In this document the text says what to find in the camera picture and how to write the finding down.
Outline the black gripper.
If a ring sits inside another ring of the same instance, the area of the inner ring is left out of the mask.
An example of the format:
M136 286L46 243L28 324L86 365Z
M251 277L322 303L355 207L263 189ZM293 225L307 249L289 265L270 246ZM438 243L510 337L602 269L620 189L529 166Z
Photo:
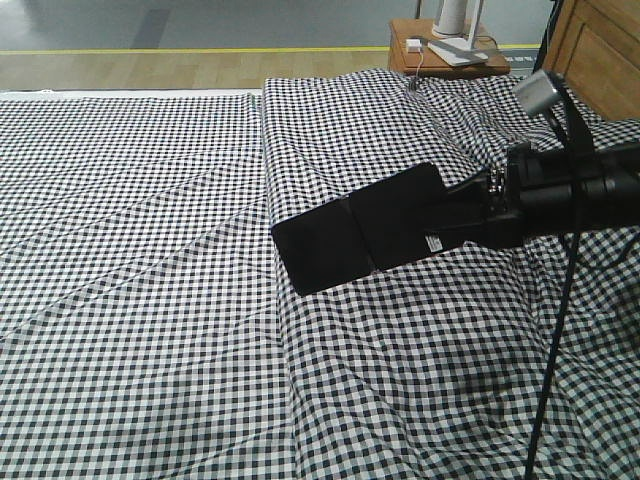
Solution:
M493 165L446 190L446 199L464 203L488 203L486 215L423 215L429 248L457 248L473 242L487 248L516 248L529 235L523 201L520 167L533 154L530 142L507 149L503 165Z

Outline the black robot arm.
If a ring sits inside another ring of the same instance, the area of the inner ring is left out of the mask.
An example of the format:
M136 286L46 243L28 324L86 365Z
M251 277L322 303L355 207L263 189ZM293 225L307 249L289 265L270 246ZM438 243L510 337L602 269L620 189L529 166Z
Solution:
M508 249L541 236L638 223L636 143L579 155L517 145L505 165L446 189L422 216L424 233L438 238L444 249L467 241Z

